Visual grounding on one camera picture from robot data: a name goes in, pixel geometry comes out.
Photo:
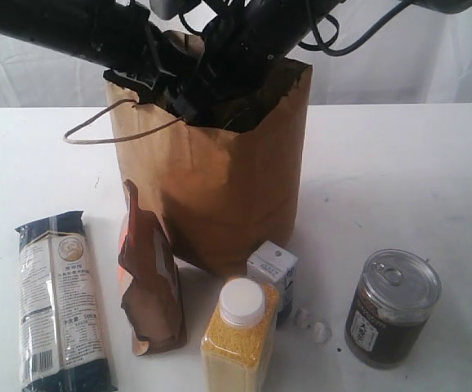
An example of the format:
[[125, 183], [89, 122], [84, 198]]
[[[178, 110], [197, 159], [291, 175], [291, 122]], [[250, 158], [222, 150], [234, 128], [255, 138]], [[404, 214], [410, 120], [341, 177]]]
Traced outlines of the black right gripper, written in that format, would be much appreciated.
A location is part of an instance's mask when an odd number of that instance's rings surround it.
[[200, 118], [214, 105], [255, 91], [271, 69], [338, 1], [208, 1], [204, 52], [180, 86], [178, 115]]

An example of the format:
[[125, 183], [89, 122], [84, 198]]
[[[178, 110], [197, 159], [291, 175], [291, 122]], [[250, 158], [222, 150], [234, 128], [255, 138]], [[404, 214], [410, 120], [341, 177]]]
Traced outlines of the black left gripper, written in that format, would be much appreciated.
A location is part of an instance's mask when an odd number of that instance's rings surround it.
[[137, 94], [140, 105], [165, 95], [174, 96], [195, 70], [198, 54], [172, 32], [163, 32], [149, 20], [149, 12], [136, 17], [128, 46], [134, 51], [124, 65], [103, 72], [105, 81]]

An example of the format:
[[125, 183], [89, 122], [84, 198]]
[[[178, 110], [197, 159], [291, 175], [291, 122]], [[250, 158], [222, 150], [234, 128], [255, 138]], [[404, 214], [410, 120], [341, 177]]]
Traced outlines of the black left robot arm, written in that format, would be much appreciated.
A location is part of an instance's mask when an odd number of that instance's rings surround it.
[[105, 67], [142, 104], [174, 96], [198, 60], [128, 1], [0, 1], [0, 34]]

